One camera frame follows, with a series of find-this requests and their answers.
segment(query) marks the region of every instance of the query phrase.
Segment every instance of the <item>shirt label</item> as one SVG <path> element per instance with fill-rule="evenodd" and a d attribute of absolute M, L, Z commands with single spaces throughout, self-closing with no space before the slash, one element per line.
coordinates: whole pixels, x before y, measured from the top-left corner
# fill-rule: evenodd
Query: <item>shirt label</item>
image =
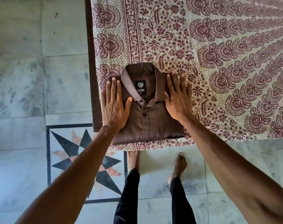
<path fill-rule="evenodd" d="M 146 81 L 135 81 L 135 89 L 140 95 L 146 95 L 147 90 L 146 90 Z"/>

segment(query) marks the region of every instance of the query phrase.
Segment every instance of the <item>floral pattern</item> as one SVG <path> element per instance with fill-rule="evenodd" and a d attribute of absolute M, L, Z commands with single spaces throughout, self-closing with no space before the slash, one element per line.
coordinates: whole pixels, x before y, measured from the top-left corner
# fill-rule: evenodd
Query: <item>floral pattern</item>
<path fill-rule="evenodd" d="M 283 0 L 107 4 L 92 0 L 99 89 L 127 64 L 152 62 L 162 72 L 177 69 L 186 75 L 193 84 L 194 114 L 223 140 L 283 137 Z M 106 31 L 108 25 L 113 30 Z M 185 132 L 181 139 L 111 145 L 110 150 L 192 143 Z"/>

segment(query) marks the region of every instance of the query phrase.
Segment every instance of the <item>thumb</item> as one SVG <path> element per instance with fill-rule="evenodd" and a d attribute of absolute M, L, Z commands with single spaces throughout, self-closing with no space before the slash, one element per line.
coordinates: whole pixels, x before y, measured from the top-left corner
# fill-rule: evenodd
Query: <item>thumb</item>
<path fill-rule="evenodd" d="M 165 94 L 165 105 L 166 105 L 166 108 L 170 106 L 170 101 L 169 101 L 169 96 L 167 94 L 167 92 L 164 92 Z"/>
<path fill-rule="evenodd" d="M 125 109 L 124 109 L 125 113 L 129 114 L 131 105 L 132 105 L 132 97 L 128 97 L 126 104 L 125 104 Z"/>

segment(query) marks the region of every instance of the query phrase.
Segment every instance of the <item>hand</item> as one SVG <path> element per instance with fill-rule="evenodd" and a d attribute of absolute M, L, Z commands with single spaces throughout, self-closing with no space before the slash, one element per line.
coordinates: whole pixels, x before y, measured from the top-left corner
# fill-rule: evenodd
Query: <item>hand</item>
<path fill-rule="evenodd" d="M 183 125 L 187 118 L 192 116 L 192 85 L 191 82 L 189 82 L 186 90 L 184 74 L 180 76 L 179 83 L 177 74 L 174 70 L 172 71 L 173 83 L 170 77 L 171 76 L 168 74 L 167 85 L 169 88 L 170 100 L 168 94 L 165 92 L 166 109 L 172 118 L 178 120 Z"/>
<path fill-rule="evenodd" d="M 112 82 L 107 81 L 106 91 L 101 91 L 102 98 L 102 120 L 103 126 L 109 125 L 119 132 L 122 129 L 129 117 L 129 112 L 132 104 L 132 97 L 129 97 L 125 104 L 125 109 L 122 103 L 121 83 L 113 77 Z"/>

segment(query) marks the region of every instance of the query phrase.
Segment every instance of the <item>pant leg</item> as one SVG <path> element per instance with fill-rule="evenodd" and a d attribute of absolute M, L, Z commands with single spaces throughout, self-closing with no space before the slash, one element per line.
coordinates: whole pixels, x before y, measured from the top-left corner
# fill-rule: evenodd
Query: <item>pant leg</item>
<path fill-rule="evenodd" d="M 184 188 L 179 177 L 172 180 L 170 184 L 170 194 L 172 195 L 173 224 L 196 224 L 196 219 L 186 199 Z"/>
<path fill-rule="evenodd" d="M 137 169 L 132 169 L 126 179 L 124 190 L 115 211 L 114 224 L 137 224 L 139 178 Z"/>

